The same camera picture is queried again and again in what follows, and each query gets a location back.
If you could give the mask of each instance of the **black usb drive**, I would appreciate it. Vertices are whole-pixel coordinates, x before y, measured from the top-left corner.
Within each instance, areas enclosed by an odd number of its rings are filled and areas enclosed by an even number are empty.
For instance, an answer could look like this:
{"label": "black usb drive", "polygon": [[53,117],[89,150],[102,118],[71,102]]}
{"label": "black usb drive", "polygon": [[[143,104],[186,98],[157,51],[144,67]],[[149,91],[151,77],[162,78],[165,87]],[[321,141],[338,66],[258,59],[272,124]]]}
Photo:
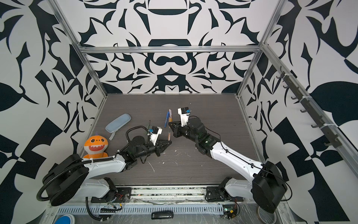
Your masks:
{"label": "black usb drive", "polygon": [[152,219],[172,219],[172,211],[156,211],[152,212]]}

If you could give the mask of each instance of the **light blue pencil case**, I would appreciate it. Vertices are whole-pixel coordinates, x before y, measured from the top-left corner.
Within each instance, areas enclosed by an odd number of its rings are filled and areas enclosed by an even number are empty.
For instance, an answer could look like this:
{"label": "light blue pencil case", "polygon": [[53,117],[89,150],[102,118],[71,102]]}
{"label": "light blue pencil case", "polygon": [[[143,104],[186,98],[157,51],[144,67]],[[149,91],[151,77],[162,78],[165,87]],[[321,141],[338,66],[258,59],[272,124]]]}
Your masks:
{"label": "light blue pencil case", "polygon": [[129,116],[129,114],[123,114],[118,118],[116,118],[111,123],[109,123],[106,126],[106,131],[112,133],[109,139],[112,140],[114,135],[116,134],[116,131],[118,131],[121,127],[127,124],[130,120],[131,120],[131,116]]}

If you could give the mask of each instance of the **cable tie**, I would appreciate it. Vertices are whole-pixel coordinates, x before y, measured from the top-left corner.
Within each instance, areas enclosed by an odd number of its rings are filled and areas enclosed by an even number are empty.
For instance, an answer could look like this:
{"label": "cable tie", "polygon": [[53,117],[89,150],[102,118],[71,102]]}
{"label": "cable tie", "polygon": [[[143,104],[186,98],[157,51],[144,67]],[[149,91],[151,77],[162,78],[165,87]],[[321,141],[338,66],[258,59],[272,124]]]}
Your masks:
{"label": "cable tie", "polygon": [[300,102],[301,102],[304,98],[312,98],[312,96],[303,96],[303,97],[300,99]]}
{"label": "cable tie", "polygon": [[325,123],[325,124],[323,124],[322,127],[320,127],[319,129],[322,129],[322,128],[324,128],[324,127],[326,127],[326,126],[329,126],[329,125],[337,126],[336,124],[326,124],[326,123]]}

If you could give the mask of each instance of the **vented metal panel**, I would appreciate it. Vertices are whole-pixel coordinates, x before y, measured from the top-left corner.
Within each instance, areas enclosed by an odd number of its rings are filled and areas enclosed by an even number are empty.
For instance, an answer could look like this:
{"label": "vented metal panel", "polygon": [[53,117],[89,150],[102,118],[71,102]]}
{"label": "vented metal panel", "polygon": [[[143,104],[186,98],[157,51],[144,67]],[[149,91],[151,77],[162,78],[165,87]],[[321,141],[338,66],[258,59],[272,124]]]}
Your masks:
{"label": "vented metal panel", "polygon": [[[93,214],[99,214],[101,208],[108,207],[107,205],[90,206]],[[121,211],[116,212],[117,215],[145,215],[151,214],[154,211],[173,211],[175,214],[223,214],[222,205],[123,205]],[[71,213],[73,215],[87,214],[86,206],[84,205],[61,205],[58,209],[58,215]]]}

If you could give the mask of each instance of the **patterned backdrop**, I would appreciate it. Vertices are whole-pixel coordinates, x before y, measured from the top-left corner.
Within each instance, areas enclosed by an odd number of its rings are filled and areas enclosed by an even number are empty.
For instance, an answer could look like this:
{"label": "patterned backdrop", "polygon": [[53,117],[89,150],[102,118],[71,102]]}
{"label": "patterned backdrop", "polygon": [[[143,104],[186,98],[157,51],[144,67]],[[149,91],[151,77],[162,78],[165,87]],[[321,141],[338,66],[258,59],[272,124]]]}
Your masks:
{"label": "patterned backdrop", "polygon": [[84,46],[258,44],[277,0],[61,0]]}
{"label": "patterned backdrop", "polygon": [[[357,144],[357,1],[289,0],[268,43],[349,140]],[[266,160],[292,187],[298,223],[356,223],[358,179],[262,55],[243,93]]]}
{"label": "patterned backdrop", "polygon": [[[82,46],[257,45],[277,0],[61,0]],[[132,53],[88,58],[108,93],[236,92],[253,54]]]}
{"label": "patterned backdrop", "polygon": [[108,93],[236,92],[252,52],[91,54]]}
{"label": "patterned backdrop", "polygon": [[102,101],[47,1],[0,1],[0,223],[47,206],[42,178],[85,142]]}

